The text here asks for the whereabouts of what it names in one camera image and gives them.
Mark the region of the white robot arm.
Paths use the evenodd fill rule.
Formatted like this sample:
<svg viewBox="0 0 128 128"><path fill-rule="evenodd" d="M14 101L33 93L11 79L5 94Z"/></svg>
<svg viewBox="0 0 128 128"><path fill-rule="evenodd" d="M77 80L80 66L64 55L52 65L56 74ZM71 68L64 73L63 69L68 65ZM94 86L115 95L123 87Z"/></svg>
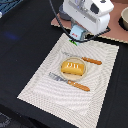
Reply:
<svg viewBox="0 0 128 128"><path fill-rule="evenodd" d="M64 0L63 10L71 18L96 35L109 23L114 5L110 0Z"/></svg>

